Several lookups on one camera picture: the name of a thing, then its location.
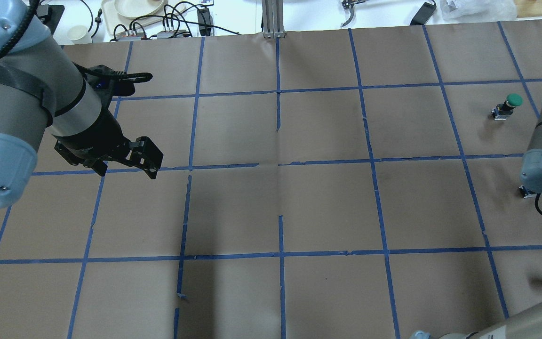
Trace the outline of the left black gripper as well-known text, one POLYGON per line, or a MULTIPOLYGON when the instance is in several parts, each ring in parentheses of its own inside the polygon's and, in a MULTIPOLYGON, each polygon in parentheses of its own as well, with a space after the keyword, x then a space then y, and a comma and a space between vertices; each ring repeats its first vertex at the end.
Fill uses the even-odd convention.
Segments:
POLYGON ((54 135, 65 150, 60 154, 70 164, 82 164, 100 177, 105 177, 105 161, 124 161, 155 180, 162 166, 164 154, 150 137, 138 137, 130 142, 123 135, 120 124, 108 110, 102 110, 90 127, 68 137, 54 135))

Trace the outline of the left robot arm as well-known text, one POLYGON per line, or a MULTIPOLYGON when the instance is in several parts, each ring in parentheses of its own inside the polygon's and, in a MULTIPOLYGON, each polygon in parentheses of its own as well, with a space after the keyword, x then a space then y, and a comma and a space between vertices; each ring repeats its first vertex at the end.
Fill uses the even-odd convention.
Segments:
POLYGON ((150 73, 117 72, 72 62, 37 17, 38 0, 0 0, 0 209, 23 195, 44 133, 72 166, 99 176, 107 163, 139 168, 155 179, 163 153, 149 137, 130 141, 108 109, 150 73))

